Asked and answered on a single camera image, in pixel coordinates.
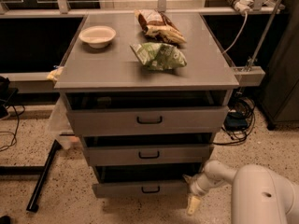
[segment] black table leg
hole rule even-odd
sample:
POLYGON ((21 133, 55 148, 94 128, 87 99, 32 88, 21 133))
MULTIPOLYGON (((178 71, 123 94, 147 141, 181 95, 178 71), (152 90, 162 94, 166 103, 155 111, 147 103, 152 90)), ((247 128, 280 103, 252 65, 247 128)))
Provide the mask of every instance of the black table leg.
POLYGON ((43 173, 43 166, 12 166, 12 167, 0 167, 0 175, 41 175, 43 173))
POLYGON ((61 148, 61 145, 58 143, 57 140, 54 141, 51 149, 50 149, 50 153, 49 156, 46 160, 46 163, 44 165, 44 170, 42 172, 42 174, 40 175, 40 177, 38 178, 38 181, 36 183, 36 188, 31 196, 31 199, 27 205, 26 211, 30 211, 30 212, 37 212, 38 210, 38 205, 37 203, 37 199, 39 197, 39 194, 43 188, 44 182, 46 181, 50 166, 52 164, 52 161, 55 157, 56 151, 59 150, 61 148))

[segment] cabinet top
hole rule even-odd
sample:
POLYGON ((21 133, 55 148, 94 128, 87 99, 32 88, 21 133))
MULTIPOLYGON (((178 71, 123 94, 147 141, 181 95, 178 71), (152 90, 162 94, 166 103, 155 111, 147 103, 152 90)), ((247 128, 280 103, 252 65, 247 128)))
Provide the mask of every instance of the cabinet top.
POLYGON ((169 71, 142 67, 130 45, 147 42, 134 13, 88 15, 82 29, 105 25, 116 32, 105 49, 92 49, 77 38, 56 89, 64 91, 227 90, 238 87, 203 18, 196 12, 166 12, 187 43, 179 45, 187 66, 169 71))

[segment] green plastic bag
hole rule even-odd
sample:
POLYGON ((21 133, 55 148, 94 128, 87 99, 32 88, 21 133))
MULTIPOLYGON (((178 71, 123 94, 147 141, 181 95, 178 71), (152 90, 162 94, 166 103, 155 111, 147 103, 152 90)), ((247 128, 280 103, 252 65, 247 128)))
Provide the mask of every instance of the green plastic bag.
POLYGON ((143 43, 130 46, 138 60, 149 70, 170 70, 187 65, 184 54, 165 43, 143 43))

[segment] plastic bag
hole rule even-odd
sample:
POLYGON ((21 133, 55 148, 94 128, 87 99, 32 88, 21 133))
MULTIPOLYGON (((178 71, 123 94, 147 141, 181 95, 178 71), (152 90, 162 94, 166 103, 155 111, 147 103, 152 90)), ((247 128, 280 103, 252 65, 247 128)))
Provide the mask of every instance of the plastic bag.
POLYGON ((169 70, 187 65, 184 54, 175 46, 165 43, 131 45, 135 56, 149 70, 169 70))
POLYGON ((135 10, 135 16, 145 35, 164 43, 186 43, 182 33, 163 13, 156 10, 135 10))

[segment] drawer handle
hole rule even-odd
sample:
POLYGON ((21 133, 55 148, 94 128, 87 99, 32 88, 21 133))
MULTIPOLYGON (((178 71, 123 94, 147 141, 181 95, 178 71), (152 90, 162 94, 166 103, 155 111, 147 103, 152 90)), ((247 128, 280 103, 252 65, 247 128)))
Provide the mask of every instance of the drawer handle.
POLYGON ((160 157, 160 152, 157 151, 156 156, 142 156, 141 152, 138 153, 139 159, 145 160, 145 159, 158 159, 160 157))
POLYGON ((157 193, 160 191, 160 186, 158 186, 156 190, 144 190, 144 188, 141 187, 141 191, 145 194, 157 193))
POLYGON ((140 117, 137 117, 137 123, 139 124, 158 124, 163 122, 163 117, 160 116, 158 120, 155 121, 142 121, 140 117))

